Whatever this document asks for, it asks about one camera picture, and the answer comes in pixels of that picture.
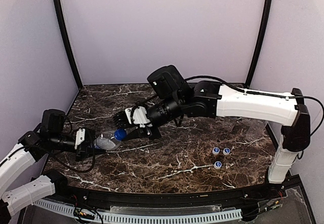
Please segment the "solid blue pepsi cap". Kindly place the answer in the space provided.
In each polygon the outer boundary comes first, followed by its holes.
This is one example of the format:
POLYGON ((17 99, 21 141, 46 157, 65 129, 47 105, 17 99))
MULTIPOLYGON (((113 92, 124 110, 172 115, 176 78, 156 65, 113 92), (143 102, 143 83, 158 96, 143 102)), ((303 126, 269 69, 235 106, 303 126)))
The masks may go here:
POLYGON ((127 136, 127 132, 125 129, 117 129, 115 132, 114 132, 114 138, 117 140, 117 141, 123 141, 127 136))

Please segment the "blue white bottle cap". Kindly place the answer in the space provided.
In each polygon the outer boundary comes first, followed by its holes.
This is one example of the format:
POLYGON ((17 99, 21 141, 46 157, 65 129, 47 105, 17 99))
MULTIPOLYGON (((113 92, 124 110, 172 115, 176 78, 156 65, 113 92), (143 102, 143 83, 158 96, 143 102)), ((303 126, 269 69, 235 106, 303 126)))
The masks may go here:
POLYGON ((218 147, 213 148, 212 150, 213 155, 218 155, 220 153, 220 149, 218 147))
POLYGON ((229 148, 226 147, 223 149, 223 155, 228 156, 228 155, 230 155, 230 153, 231 153, 231 150, 229 148))
POLYGON ((222 162, 221 161, 216 161, 214 163, 214 168, 215 169, 221 169, 222 168, 222 162))

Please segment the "clear bottle blue pepsi label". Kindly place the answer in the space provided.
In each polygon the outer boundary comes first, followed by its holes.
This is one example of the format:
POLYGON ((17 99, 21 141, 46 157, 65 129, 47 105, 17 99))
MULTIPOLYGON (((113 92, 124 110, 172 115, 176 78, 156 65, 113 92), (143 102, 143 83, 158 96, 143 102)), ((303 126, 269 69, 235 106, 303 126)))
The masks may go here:
POLYGON ((231 132, 236 125, 237 117, 225 117, 223 127, 226 131, 231 132))

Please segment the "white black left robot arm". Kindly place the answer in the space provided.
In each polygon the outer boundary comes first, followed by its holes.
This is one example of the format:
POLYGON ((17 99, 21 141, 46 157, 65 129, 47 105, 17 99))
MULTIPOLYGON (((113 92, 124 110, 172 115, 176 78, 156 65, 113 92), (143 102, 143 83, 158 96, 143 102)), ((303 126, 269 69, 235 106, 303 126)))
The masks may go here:
POLYGON ((1 161, 1 223, 9 223, 12 217, 23 208, 51 195, 69 195, 67 178, 55 169, 40 175, 35 180, 14 190, 8 187, 27 168, 48 155, 63 167, 79 173, 90 172, 95 165, 97 155, 105 151, 95 147, 94 131, 80 128, 76 135, 63 131, 65 122, 69 122, 65 112, 58 109, 48 109, 43 112, 42 121, 33 131, 26 132, 1 161), (55 151, 75 154, 79 162, 92 158, 90 167, 86 170, 74 169, 58 159, 55 151))

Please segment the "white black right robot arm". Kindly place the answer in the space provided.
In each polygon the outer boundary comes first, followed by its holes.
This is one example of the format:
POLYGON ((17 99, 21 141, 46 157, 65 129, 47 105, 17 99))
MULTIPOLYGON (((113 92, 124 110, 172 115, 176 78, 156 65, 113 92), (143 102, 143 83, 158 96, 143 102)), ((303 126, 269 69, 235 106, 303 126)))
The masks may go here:
POLYGON ((235 87, 211 76, 199 76, 192 87, 173 65, 161 67, 148 76, 159 103, 145 101, 118 113, 117 127, 132 132, 128 139, 160 138, 159 128, 187 117, 242 117, 281 124, 281 138, 268 169, 268 182, 280 184, 297 154, 310 145, 310 115, 299 89, 271 93, 235 87))

